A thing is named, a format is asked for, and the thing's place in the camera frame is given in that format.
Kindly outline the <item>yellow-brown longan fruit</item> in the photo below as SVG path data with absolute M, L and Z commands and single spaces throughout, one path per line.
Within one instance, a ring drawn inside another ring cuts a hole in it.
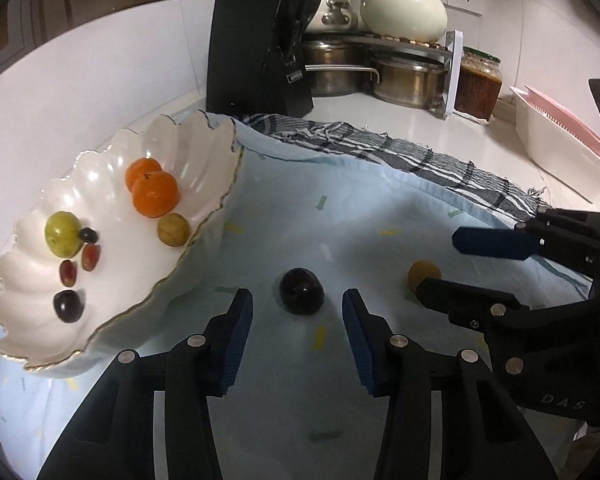
M 441 270 L 429 260 L 418 260 L 414 262 L 407 273 L 407 287 L 416 292 L 418 285 L 426 278 L 442 278 Z

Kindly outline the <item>dark round plum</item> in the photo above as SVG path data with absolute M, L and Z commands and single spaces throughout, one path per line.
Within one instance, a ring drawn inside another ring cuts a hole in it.
M 83 301 L 73 289 L 58 292 L 53 298 L 53 306 L 58 318 L 65 323 L 78 322 L 84 311 Z

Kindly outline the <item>red grape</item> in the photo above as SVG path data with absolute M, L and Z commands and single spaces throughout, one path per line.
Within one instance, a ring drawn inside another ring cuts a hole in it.
M 81 266 L 85 272 L 92 272 L 95 270 L 97 263 L 99 262 L 102 248 L 96 243 L 87 243 L 82 250 Z
M 59 278 L 61 284 L 65 287 L 73 287 L 76 284 L 76 274 L 78 274 L 78 267 L 72 260 L 65 259 L 59 266 Z

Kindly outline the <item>small dark grape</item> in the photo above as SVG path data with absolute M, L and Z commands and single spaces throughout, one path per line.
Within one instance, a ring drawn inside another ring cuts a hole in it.
M 79 238 L 85 244 L 96 244 L 99 240 L 98 233 L 92 228 L 80 229 Z

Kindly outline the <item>green apple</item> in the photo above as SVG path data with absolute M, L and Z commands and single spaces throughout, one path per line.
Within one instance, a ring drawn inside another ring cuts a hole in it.
M 56 211 L 47 219 L 44 235 L 48 249 L 61 259 L 74 257 L 83 245 L 80 220 L 70 211 Z

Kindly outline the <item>brown longan fruit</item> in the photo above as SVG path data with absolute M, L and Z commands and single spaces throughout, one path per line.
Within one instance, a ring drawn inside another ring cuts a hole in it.
M 190 237 L 190 226 L 181 214 L 170 212 L 170 214 L 166 214 L 159 219 L 157 235 L 162 244 L 170 247 L 181 247 Z

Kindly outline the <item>large orange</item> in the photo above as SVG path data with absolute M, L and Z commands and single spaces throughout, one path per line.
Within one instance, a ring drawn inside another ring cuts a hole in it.
M 181 200 L 178 181 L 166 171 L 142 174 L 132 186 L 132 204 L 147 218 L 159 218 L 170 212 Z

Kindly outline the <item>grey checked cloth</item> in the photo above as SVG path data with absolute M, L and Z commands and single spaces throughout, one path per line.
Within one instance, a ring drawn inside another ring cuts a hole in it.
M 432 148 L 347 122 L 316 122 L 279 114 L 248 115 L 240 121 L 265 136 L 300 148 L 349 155 L 414 174 L 513 221 L 527 220 L 550 206 L 542 200 L 540 191 L 525 191 L 473 162 L 462 162 Z

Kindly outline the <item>white pink dish rack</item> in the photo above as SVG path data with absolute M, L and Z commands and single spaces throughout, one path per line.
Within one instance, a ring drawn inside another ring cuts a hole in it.
M 514 87 L 516 133 L 529 157 L 588 202 L 600 200 L 600 138 L 565 107 Z

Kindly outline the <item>red grape in bowl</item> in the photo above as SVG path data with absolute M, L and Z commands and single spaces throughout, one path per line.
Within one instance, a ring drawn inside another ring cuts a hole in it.
M 76 284 L 76 274 L 78 274 L 78 267 L 72 260 L 65 259 L 59 266 L 59 278 L 61 284 L 65 287 L 73 287 Z

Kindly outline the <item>white scalloped ceramic bowl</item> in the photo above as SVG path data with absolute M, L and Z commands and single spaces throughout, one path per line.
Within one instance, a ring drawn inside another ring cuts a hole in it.
M 142 156 L 157 159 L 178 180 L 175 210 L 192 230 L 181 247 L 161 243 L 157 220 L 132 205 L 124 174 Z M 243 160 L 234 120 L 200 110 L 181 124 L 160 115 L 141 133 L 122 129 L 108 148 L 81 153 L 17 221 L 14 244 L 1 254 L 0 355 L 31 373 L 69 377 L 141 346 L 158 330 L 170 302 L 199 284 L 218 254 Z M 55 312 L 60 260 L 44 236 L 46 221 L 60 210 L 93 228 L 102 245 L 95 269 L 76 277 L 84 309 L 73 323 Z

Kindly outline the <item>glass jar brown sauce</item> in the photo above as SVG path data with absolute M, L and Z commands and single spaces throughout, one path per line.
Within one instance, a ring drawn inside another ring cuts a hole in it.
M 503 83 L 500 65 L 501 60 L 490 53 L 463 48 L 454 104 L 457 112 L 484 122 L 491 119 Z

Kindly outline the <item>light blue patterned cloth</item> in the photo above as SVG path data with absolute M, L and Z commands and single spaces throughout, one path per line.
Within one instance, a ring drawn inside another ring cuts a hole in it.
M 490 211 L 412 174 L 330 156 L 247 127 L 242 188 L 222 247 L 189 294 L 170 304 L 144 352 L 170 349 L 202 330 L 245 287 L 254 315 L 236 384 L 210 411 L 229 479 L 368 479 L 387 403 L 358 381 L 341 319 L 357 288 L 374 313 L 424 348 L 486 352 L 482 337 L 422 308 L 406 287 L 417 260 L 443 276 L 515 295 L 534 308 L 586 297 L 586 278 L 539 259 L 467 257 L 452 246 L 459 226 L 494 226 Z M 312 271 L 325 300 L 312 315 L 290 313 L 278 285 L 293 268 Z

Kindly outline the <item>steel pot lower right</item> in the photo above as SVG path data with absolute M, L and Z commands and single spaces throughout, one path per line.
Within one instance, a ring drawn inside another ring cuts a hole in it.
M 415 58 L 375 54 L 378 71 L 370 91 L 383 101 L 419 110 L 433 110 L 442 103 L 446 68 L 443 64 Z

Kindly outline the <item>white metal pot rack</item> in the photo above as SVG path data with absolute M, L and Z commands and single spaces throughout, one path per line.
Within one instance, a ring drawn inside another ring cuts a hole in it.
M 380 55 L 414 56 L 441 63 L 446 68 L 443 99 L 442 103 L 430 112 L 442 119 L 448 118 L 454 112 L 464 48 L 464 35 L 460 30 L 448 30 L 442 44 L 381 37 L 370 32 L 365 34 L 306 35 L 306 40 L 339 40 L 347 44 L 356 44 L 365 50 L 370 62 L 372 62 L 372 57 L 379 53 Z

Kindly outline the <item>small tangerine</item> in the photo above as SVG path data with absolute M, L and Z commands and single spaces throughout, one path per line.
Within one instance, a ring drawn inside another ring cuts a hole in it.
M 129 192 L 132 192 L 135 182 L 153 171 L 161 171 L 162 167 L 158 160 L 151 157 L 142 157 L 134 160 L 132 164 L 126 168 L 124 175 L 124 183 Z

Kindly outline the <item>cream ceramic pot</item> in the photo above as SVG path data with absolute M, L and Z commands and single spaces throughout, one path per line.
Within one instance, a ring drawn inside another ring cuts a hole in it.
M 335 0 L 348 3 L 350 0 Z M 437 42 L 448 29 L 442 0 L 360 0 L 360 17 L 378 36 Z

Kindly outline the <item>steel pot on rack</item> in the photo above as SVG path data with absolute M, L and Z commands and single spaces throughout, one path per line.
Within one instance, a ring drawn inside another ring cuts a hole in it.
M 348 96 L 380 81 L 376 68 L 356 44 L 339 40 L 310 40 L 302 44 L 311 94 L 314 98 Z

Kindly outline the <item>steel pot with lid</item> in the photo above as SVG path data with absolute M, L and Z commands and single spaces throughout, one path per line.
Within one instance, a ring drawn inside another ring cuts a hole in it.
M 321 32 L 355 32 L 358 29 L 358 14 L 350 3 L 321 0 L 314 17 L 306 28 L 308 34 Z

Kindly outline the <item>black knife block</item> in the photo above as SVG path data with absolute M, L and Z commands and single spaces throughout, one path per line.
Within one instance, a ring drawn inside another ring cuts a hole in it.
M 215 0 L 207 110 L 232 117 L 313 110 L 302 35 L 321 0 Z

